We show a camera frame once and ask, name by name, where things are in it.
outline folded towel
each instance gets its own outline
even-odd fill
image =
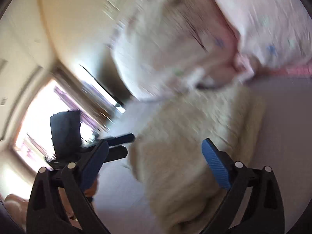
[[[209,137],[250,162],[264,111],[248,88],[194,91],[162,105],[129,148],[129,163],[167,233],[199,233],[222,201],[201,153]]]

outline bed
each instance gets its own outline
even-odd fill
[[[267,104],[252,168],[272,166],[280,186],[286,232],[297,222],[312,196],[311,78],[263,78],[249,84]],[[159,103],[129,103],[126,112],[112,127],[111,135],[137,133]],[[125,167],[124,160],[104,164],[95,196],[99,218],[111,233],[155,233],[162,231],[150,212],[143,187]],[[242,216],[244,203],[236,222]]]

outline pillow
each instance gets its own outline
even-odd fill
[[[214,0],[139,0],[112,57],[138,99],[223,84],[237,72],[237,40]]]
[[[278,70],[311,60],[312,20],[300,0],[215,1],[240,34],[238,63]]]

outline window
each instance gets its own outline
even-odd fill
[[[42,166],[49,168],[45,157],[54,158],[50,117],[58,112],[78,109],[81,111],[82,144],[87,145],[93,142],[103,129],[55,80],[51,80],[31,102],[14,149],[35,172]]]

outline blue star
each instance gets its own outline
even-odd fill
[[[268,49],[268,51],[270,52],[270,54],[277,56],[276,48],[275,48],[274,45],[268,46],[267,49]]]
[[[216,39],[215,43],[218,47],[224,48],[224,42],[221,39]]]

